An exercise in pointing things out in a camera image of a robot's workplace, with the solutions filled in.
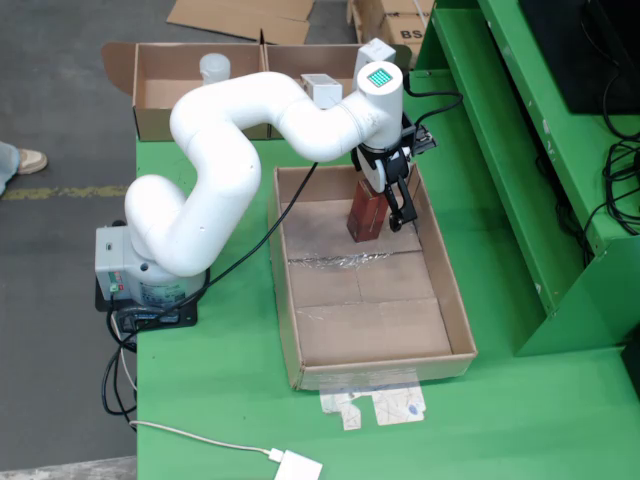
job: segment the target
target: yellow floor line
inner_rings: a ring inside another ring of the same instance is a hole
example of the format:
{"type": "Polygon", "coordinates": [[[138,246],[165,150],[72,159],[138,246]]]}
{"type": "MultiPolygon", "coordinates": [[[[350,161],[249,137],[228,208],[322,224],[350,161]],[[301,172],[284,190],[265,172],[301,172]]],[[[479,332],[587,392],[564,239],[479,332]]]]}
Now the yellow floor line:
{"type": "Polygon", "coordinates": [[[123,197],[125,193],[127,193],[126,185],[108,185],[106,187],[83,188],[15,188],[7,189],[7,191],[4,192],[4,195],[0,197],[0,200],[47,200],[53,197],[123,197]]]}

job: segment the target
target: cardboard box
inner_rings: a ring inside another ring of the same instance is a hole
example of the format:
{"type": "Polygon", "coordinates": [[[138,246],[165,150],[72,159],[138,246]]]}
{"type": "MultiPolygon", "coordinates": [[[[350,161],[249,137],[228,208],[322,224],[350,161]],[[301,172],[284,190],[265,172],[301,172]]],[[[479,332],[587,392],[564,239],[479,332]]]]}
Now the cardboard box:
{"type": "Polygon", "coordinates": [[[168,23],[269,43],[303,44],[313,0],[177,0],[168,23]]]}
{"type": "Polygon", "coordinates": [[[418,5],[422,16],[413,0],[351,0],[358,40],[380,38],[390,45],[406,45],[412,51],[409,67],[413,68],[435,0],[420,0],[418,5]]]}
{"type": "MultiPolygon", "coordinates": [[[[308,168],[276,169],[269,224],[308,168]]],[[[293,388],[377,386],[462,375],[477,351],[417,168],[415,226],[356,244],[351,166],[320,167],[271,236],[280,336],[293,388]]]]}
{"type": "MultiPolygon", "coordinates": [[[[102,59],[109,80],[131,95],[141,141],[173,141],[169,130],[171,109],[187,92],[202,86],[200,59],[221,53],[231,62],[231,77],[265,70],[260,44],[108,43],[102,59]]],[[[266,139],[268,126],[245,130],[250,139],[266,139]]]]}
{"type": "MultiPolygon", "coordinates": [[[[324,73],[342,84],[343,96],[351,93],[358,49],[362,45],[265,45],[265,65],[270,72],[284,73],[302,85],[301,75],[324,73]]],[[[396,50],[395,64],[408,68],[411,50],[391,45],[396,50]]],[[[269,138],[282,138],[271,128],[269,138]]]]}
{"type": "MultiPolygon", "coordinates": [[[[420,19],[420,12],[413,0],[352,0],[353,8],[358,11],[361,22],[361,42],[368,42],[380,36],[382,22],[387,16],[407,15],[417,17],[420,20],[421,30],[424,34],[424,23],[420,19]]],[[[419,0],[418,5],[422,10],[425,20],[428,22],[435,0],[419,0]]]]}

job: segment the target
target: white sticker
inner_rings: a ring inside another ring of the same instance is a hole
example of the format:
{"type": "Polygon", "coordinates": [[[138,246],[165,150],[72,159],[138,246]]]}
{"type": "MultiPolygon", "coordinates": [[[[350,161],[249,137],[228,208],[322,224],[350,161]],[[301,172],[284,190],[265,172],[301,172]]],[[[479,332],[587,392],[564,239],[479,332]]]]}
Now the white sticker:
{"type": "Polygon", "coordinates": [[[360,409],[351,403],[359,397],[371,397],[378,425],[420,422],[427,407],[418,382],[369,388],[321,390],[320,404],[324,413],[339,413],[345,430],[362,426],[360,409]]]}
{"type": "Polygon", "coordinates": [[[184,288],[179,283],[173,285],[147,285],[140,282],[140,296],[147,305],[172,305],[185,299],[184,288]]]}

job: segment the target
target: green table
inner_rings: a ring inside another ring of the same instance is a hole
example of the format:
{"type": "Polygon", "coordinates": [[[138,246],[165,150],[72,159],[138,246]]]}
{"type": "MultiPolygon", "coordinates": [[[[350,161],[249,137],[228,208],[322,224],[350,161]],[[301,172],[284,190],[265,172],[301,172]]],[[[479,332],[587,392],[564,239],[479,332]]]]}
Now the green table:
{"type": "MultiPolygon", "coordinates": [[[[414,74],[414,89],[455,88],[448,71],[414,74]]],[[[407,99],[415,118],[439,100],[407,99]]],[[[637,478],[640,404],[616,349],[515,358],[542,305],[461,108],[430,119],[440,146],[417,160],[451,257],[479,356],[463,377],[422,385],[423,422],[345,432],[317,392],[292,391],[282,358],[267,248],[216,285],[194,328],[141,334],[138,418],[215,439],[291,449],[322,478],[637,478]]],[[[255,143],[256,200],[213,266],[221,271],[267,228],[274,166],[309,165],[281,140],[255,143]]],[[[138,174],[188,191],[195,172],[172,143],[138,143],[138,174]]],[[[140,427],[141,480],[273,478],[266,457],[140,427]]]]}

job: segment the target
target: person's foot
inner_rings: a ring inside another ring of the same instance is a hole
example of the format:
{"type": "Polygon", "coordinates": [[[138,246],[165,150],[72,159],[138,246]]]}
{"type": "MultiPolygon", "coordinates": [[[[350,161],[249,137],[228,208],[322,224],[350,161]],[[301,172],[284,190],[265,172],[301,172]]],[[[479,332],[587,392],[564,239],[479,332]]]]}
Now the person's foot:
{"type": "Polygon", "coordinates": [[[18,151],[20,152],[18,175],[29,175],[30,173],[39,172],[49,163],[47,156],[42,152],[26,150],[24,148],[20,148],[18,151]]]}

